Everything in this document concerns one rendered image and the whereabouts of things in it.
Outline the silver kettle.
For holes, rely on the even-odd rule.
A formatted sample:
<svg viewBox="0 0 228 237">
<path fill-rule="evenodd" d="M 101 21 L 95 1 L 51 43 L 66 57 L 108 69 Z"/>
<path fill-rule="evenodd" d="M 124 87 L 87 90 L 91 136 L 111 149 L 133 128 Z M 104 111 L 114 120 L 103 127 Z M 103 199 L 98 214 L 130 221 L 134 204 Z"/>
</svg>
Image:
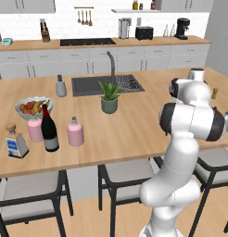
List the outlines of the silver kettle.
<svg viewBox="0 0 228 237">
<path fill-rule="evenodd" d="M 119 19 L 119 38 L 128 39 L 132 20 L 129 18 Z"/>
</svg>

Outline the green plant in grey pot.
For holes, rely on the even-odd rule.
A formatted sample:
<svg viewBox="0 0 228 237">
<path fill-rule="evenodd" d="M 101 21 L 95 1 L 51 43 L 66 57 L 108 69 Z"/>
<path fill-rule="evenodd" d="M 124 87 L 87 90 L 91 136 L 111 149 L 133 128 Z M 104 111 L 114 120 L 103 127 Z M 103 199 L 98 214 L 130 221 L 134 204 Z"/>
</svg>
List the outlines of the green plant in grey pot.
<svg viewBox="0 0 228 237">
<path fill-rule="evenodd" d="M 106 84 L 99 82 L 99 85 L 103 91 L 101 96 L 101 108 L 102 111 L 107 114 L 113 114 L 118 109 L 118 97 L 120 86 L 113 85 L 112 83 Z"/>
</svg>

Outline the wooden knife block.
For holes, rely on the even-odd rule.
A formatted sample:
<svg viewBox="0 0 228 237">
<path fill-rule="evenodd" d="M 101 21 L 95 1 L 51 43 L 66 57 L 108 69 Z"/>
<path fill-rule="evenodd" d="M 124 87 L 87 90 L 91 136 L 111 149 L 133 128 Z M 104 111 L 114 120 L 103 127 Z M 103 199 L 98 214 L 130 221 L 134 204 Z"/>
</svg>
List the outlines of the wooden knife block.
<svg viewBox="0 0 228 237">
<path fill-rule="evenodd" d="M 50 41 L 50 35 L 46 27 L 46 24 L 44 22 L 41 22 L 40 26 L 41 26 L 42 41 L 44 43 L 48 43 Z"/>
</svg>

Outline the black hob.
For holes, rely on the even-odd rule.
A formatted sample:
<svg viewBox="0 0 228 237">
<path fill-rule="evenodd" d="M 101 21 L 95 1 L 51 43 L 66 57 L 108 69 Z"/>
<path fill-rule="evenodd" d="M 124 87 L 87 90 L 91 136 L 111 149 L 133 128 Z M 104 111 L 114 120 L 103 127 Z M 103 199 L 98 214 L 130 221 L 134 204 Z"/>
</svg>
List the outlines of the black hob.
<svg viewBox="0 0 228 237">
<path fill-rule="evenodd" d="M 116 44 L 111 38 L 61 39 L 60 46 Z"/>
</svg>

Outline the dark grey sink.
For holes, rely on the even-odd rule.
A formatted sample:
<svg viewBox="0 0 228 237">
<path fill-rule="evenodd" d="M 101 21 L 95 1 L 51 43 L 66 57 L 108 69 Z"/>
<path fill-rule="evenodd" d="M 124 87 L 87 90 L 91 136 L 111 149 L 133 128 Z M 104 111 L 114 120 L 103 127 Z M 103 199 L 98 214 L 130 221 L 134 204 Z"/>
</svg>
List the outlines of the dark grey sink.
<svg viewBox="0 0 228 237">
<path fill-rule="evenodd" d="M 103 90 L 99 83 L 106 83 L 120 86 L 119 93 L 143 92 L 144 88 L 137 81 L 133 74 L 122 74 L 112 76 L 96 76 L 72 78 L 72 94 L 74 96 L 101 95 Z"/>
</svg>

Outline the black toaster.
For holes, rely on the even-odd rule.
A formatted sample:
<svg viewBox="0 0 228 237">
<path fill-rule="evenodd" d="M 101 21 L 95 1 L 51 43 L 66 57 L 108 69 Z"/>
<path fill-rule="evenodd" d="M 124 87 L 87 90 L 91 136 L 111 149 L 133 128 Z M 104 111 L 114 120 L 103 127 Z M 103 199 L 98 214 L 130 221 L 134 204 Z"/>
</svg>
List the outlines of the black toaster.
<svg viewBox="0 0 228 237">
<path fill-rule="evenodd" d="M 135 38 L 139 41 L 141 40 L 152 40 L 153 39 L 154 28 L 153 27 L 136 27 L 135 28 Z"/>
</svg>

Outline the grey soap dispenser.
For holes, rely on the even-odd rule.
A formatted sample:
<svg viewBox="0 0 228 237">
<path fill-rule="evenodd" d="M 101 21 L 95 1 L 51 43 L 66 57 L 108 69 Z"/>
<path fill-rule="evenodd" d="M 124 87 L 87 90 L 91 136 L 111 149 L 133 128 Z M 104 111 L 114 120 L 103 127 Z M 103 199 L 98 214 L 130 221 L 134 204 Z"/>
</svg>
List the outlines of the grey soap dispenser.
<svg viewBox="0 0 228 237">
<path fill-rule="evenodd" d="M 56 89 L 58 97 L 65 97 L 67 95 L 66 83 L 62 80 L 60 74 L 57 75 Z"/>
</svg>

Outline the square glass bottle blue label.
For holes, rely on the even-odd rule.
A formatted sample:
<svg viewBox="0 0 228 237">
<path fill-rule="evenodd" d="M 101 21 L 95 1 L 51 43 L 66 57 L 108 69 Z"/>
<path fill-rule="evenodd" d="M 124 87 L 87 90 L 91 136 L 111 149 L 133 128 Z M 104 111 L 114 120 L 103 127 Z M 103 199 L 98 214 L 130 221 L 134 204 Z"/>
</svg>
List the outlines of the square glass bottle blue label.
<svg viewBox="0 0 228 237">
<path fill-rule="evenodd" d="M 29 148 L 25 143 L 22 134 L 16 131 L 15 123 L 7 123 L 6 130 L 8 135 L 6 136 L 6 149 L 9 156 L 23 158 L 28 152 Z"/>
</svg>

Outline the dark glass wine bottle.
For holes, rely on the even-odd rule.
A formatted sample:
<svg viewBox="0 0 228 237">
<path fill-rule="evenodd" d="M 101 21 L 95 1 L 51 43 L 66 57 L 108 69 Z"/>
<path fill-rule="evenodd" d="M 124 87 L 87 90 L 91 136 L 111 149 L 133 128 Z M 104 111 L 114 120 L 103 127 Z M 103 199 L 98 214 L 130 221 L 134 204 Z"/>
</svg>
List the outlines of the dark glass wine bottle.
<svg viewBox="0 0 228 237">
<path fill-rule="evenodd" d="M 48 113 L 46 104 L 43 104 L 42 134 L 45 150 L 47 152 L 55 152 L 59 148 L 57 128 Z"/>
</svg>

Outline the grey base cupboard run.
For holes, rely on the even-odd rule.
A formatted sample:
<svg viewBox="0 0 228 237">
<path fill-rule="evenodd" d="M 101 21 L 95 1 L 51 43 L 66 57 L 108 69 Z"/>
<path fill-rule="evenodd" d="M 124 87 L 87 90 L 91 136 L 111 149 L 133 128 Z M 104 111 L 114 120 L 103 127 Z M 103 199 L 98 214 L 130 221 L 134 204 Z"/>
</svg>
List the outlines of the grey base cupboard run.
<svg viewBox="0 0 228 237">
<path fill-rule="evenodd" d="M 0 79 L 202 67 L 208 44 L 0 52 Z"/>
</svg>

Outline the white fruit bowl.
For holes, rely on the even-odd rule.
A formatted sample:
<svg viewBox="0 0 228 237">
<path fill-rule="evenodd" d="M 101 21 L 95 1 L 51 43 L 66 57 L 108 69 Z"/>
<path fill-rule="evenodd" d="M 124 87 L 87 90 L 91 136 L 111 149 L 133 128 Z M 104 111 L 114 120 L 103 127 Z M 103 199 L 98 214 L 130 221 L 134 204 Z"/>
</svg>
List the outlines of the white fruit bowl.
<svg viewBox="0 0 228 237">
<path fill-rule="evenodd" d="M 16 103 L 15 111 L 23 119 L 30 120 L 32 118 L 32 112 L 34 111 L 34 105 L 41 101 L 47 105 L 48 112 L 51 112 L 54 101 L 51 98 L 45 96 L 34 96 L 22 99 L 20 102 Z"/>
</svg>

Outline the black stool grey seat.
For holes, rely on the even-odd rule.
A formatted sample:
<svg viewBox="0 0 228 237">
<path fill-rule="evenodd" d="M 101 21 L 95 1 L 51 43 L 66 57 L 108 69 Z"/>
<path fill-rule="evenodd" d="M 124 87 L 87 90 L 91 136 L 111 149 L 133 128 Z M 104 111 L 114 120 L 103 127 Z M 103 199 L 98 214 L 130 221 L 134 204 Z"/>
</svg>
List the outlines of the black stool grey seat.
<svg viewBox="0 0 228 237">
<path fill-rule="evenodd" d="M 201 183 L 200 192 L 203 195 L 188 237 L 194 237 L 209 191 L 228 186 L 228 151 L 225 148 L 201 151 L 198 155 L 194 175 Z"/>
<path fill-rule="evenodd" d="M 67 197 L 70 215 L 73 207 L 66 170 L 24 175 L 6 180 L 0 200 L 0 234 L 9 237 L 6 225 L 52 218 L 57 219 L 60 237 L 67 237 L 60 211 L 60 198 Z"/>
<path fill-rule="evenodd" d="M 152 178 L 160 169 L 161 161 L 150 157 L 97 166 L 98 208 L 102 210 L 103 191 L 110 197 L 110 237 L 115 237 L 116 207 L 141 203 L 140 185 Z"/>
</svg>

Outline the grey wall cupboards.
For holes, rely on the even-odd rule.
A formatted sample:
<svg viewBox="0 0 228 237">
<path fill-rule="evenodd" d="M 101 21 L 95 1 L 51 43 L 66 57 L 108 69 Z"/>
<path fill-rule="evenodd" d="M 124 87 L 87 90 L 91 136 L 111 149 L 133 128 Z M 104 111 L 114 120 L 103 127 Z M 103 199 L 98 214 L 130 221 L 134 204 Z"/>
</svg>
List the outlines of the grey wall cupboards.
<svg viewBox="0 0 228 237">
<path fill-rule="evenodd" d="M 55 12 L 55 0 L 0 0 L 0 14 L 47 14 Z"/>
<path fill-rule="evenodd" d="M 214 0 L 157 0 L 161 12 L 210 12 Z"/>
</svg>

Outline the yellow banana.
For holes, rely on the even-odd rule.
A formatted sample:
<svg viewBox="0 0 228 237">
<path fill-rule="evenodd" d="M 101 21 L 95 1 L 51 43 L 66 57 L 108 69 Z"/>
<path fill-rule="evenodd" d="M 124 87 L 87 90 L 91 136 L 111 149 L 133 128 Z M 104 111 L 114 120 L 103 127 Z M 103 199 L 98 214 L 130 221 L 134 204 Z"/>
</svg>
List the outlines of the yellow banana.
<svg viewBox="0 0 228 237">
<path fill-rule="evenodd" d="M 44 102 L 45 100 L 38 101 L 34 104 L 33 110 L 35 113 L 39 113 L 39 106 Z"/>
</svg>

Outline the black coffee machine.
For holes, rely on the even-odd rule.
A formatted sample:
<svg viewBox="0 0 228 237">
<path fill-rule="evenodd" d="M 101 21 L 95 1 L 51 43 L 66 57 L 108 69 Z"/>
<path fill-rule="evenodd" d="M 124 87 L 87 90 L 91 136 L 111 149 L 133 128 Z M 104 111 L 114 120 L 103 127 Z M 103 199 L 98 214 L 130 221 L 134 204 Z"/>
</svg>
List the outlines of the black coffee machine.
<svg viewBox="0 0 228 237">
<path fill-rule="evenodd" d="M 189 29 L 190 20 L 186 18 L 177 19 L 177 30 L 175 37 L 180 40 L 187 40 L 188 37 L 185 35 L 185 32 Z"/>
</svg>

